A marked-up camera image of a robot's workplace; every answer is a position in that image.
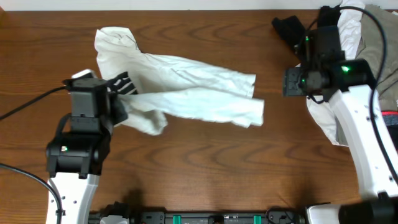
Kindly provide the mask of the white t-shirt with black logo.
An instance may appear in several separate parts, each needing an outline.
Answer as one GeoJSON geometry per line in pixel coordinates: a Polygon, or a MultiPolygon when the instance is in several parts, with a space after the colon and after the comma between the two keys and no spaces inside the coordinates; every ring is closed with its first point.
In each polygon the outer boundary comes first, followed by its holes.
{"type": "Polygon", "coordinates": [[[142,52],[125,27],[95,35],[97,64],[127,113],[122,124],[160,135],[166,115],[207,122],[262,126],[264,100],[253,97],[256,76],[173,55],[142,52]]]}

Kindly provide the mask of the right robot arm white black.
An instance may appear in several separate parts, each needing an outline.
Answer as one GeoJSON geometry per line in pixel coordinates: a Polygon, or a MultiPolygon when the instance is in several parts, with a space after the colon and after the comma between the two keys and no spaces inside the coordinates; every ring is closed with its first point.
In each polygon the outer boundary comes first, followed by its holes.
{"type": "Polygon", "coordinates": [[[346,60],[338,28],[306,32],[303,60],[285,71],[284,96],[317,96],[340,124],[354,161],[361,202],[305,209],[307,223],[397,223],[397,151],[364,59],[346,60]]]}

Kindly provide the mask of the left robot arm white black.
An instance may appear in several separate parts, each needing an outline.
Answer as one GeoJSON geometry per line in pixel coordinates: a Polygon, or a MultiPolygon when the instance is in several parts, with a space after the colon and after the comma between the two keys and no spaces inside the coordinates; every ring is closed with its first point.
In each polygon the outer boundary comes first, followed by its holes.
{"type": "Polygon", "coordinates": [[[107,81],[64,80],[72,103],[46,149],[49,197],[47,223],[87,223],[114,125],[127,114],[107,81]]]}

